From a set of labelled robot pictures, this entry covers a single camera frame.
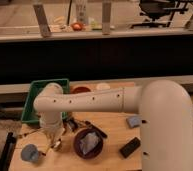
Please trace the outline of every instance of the railing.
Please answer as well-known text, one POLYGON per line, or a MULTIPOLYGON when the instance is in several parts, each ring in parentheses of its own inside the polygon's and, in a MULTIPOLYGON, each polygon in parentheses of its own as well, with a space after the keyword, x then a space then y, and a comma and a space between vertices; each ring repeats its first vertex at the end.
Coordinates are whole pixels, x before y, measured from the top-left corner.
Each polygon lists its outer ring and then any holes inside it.
MULTIPOLYGON (((174 6, 162 9, 166 15, 157 18, 137 0, 0 3, 0 41, 193 34, 193 0, 176 0, 174 6), (75 31, 78 23, 81 28, 75 31)), ((152 3, 144 5, 153 9, 152 3)))

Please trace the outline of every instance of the office chair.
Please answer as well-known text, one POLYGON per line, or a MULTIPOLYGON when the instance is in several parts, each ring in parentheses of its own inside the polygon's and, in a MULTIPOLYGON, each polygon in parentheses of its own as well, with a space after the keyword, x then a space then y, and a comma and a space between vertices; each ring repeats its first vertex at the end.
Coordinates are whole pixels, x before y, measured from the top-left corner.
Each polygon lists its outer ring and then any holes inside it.
POLYGON ((131 28, 136 26, 167 27, 167 23, 159 23, 156 22, 156 20, 163 16, 170 15, 173 12, 183 13, 188 10, 186 7, 176 7, 176 0, 140 0, 139 6, 144 12, 141 12, 140 15, 148 16, 151 21, 146 19, 143 23, 133 24, 131 28))
POLYGON ((13 137, 12 132, 9 132, 7 135, 5 146, 4 146, 2 154, 1 154, 1 158, 0 158, 0 171, 4 170, 7 156, 8 156, 8 153, 10 151, 11 144, 15 144, 15 143, 16 143, 16 138, 13 137))

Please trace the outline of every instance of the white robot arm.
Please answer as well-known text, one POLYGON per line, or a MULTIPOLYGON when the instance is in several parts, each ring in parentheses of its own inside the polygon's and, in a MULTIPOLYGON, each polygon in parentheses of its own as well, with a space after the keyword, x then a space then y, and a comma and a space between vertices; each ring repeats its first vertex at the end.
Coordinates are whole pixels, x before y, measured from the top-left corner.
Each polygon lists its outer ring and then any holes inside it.
POLYGON ((193 105, 175 82, 76 95, 64 95, 51 83, 36 97, 34 107, 46 130, 59 128, 61 111, 139 113, 143 171, 193 171, 193 105))

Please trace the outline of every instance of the wooden tabletop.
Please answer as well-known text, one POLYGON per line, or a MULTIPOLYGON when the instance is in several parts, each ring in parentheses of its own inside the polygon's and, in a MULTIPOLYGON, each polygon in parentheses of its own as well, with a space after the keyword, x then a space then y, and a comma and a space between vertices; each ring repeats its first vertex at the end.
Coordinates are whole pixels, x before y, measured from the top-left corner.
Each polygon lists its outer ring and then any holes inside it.
MULTIPOLYGON (((111 88, 122 86, 134 86, 133 82, 109 83, 111 88)), ((96 84, 84 85, 91 90, 96 89, 96 84)), ((19 139, 14 150, 9 171, 133 171, 141 169, 140 148, 127 159, 119 153, 119 149, 134 137, 140 138, 139 128, 130 129, 126 118, 131 114, 102 113, 102 112, 73 112, 73 116, 79 120, 89 120, 102 129, 108 138, 104 139, 102 152, 94 159, 81 159, 73 150, 73 141, 76 133, 67 131, 62 137, 62 148, 59 151, 50 149, 45 157, 36 163, 28 163, 21 160, 22 148, 27 144, 35 144, 39 150, 46 148, 47 139, 42 132, 33 133, 23 139, 19 139)), ((21 133, 33 130, 26 124, 22 125, 21 133)))

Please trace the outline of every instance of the green crate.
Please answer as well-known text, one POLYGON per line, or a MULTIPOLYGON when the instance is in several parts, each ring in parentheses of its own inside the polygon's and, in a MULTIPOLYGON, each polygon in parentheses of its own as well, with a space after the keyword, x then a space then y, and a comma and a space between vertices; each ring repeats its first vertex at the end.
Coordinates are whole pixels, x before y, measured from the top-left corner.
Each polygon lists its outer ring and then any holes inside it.
MULTIPOLYGON (((39 118, 36 115, 36 111, 33 108, 33 102, 36 96, 42 91, 42 89, 51 82, 58 83, 63 88, 63 93, 69 93, 69 80, 68 79, 54 79, 54 80, 39 80, 31 83, 28 96, 24 105, 24 110, 21 116, 21 122, 26 124, 38 124, 39 118)), ((67 117, 67 112, 62 112, 62 117, 67 117)))

